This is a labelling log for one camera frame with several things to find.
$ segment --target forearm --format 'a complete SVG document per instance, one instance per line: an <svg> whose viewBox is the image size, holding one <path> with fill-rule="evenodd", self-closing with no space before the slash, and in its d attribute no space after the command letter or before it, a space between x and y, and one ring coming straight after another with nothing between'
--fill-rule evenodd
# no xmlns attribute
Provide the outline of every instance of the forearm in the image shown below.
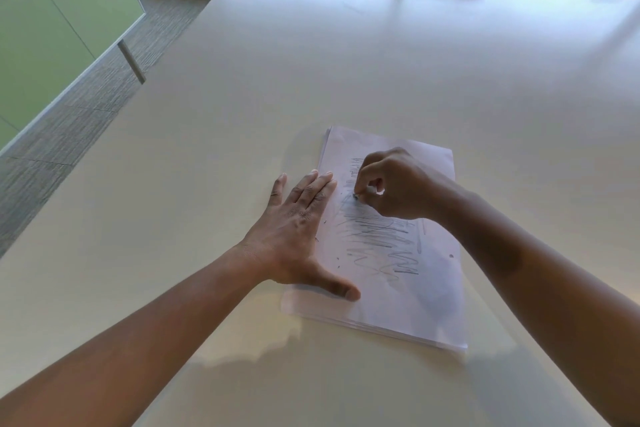
<svg viewBox="0 0 640 427"><path fill-rule="evenodd" d="M640 425L640 307L458 192L438 216L527 331L614 425Z"/></svg>
<svg viewBox="0 0 640 427"><path fill-rule="evenodd" d="M231 249L0 399L0 425L132 425L261 279Z"/></svg>

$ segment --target white paper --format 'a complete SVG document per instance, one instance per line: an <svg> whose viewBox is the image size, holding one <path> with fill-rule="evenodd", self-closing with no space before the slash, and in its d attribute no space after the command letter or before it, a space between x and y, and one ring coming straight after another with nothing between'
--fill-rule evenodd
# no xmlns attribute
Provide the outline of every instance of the white paper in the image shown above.
<svg viewBox="0 0 640 427"><path fill-rule="evenodd" d="M282 310L442 348L464 350L464 297L460 245L430 220L380 216L353 198L364 157L403 147L418 160L455 178L450 149L332 127L318 170L338 181L317 233L316 255L362 292L351 303L314 287L286 290Z"/></svg>

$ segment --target fingernail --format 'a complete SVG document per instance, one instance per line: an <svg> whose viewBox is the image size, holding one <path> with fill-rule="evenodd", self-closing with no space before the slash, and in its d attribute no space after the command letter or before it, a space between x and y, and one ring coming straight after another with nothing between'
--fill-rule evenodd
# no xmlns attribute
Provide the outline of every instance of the fingernail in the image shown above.
<svg viewBox="0 0 640 427"><path fill-rule="evenodd" d="M344 296L345 299L351 302L355 302L360 299L360 294L356 289L349 289Z"/></svg>

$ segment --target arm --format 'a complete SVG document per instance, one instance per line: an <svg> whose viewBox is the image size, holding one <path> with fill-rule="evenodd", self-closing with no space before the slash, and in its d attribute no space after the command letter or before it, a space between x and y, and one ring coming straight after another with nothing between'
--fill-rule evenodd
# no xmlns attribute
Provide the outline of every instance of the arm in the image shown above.
<svg viewBox="0 0 640 427"><path fill-rule="evenodd" d="M635 302L402 149L367 156L355 193L384 216L440 223L588 402L614 426L640 426Z"/></svg>
<svg viewBox="0 0 640 427"><path fill-rule="evenodd" d="M234 307L261 281L358 289L323 269L314 237L336 183L305 176L285 203L286 176L244 240L212 264L97 335L0 399L0 425L132 425Z"/></svg>

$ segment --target right hand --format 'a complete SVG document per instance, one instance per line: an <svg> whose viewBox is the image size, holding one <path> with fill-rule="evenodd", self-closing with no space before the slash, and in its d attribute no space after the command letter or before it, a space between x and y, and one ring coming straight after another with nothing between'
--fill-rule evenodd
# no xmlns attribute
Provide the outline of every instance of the right hand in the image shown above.
<svg viewBox="0 0 640 427"><path fill-rule="evenodd" d="M382 216L436 220L447 200L460 190L455 181L396 147L365 157L353 192Z"/></svg>

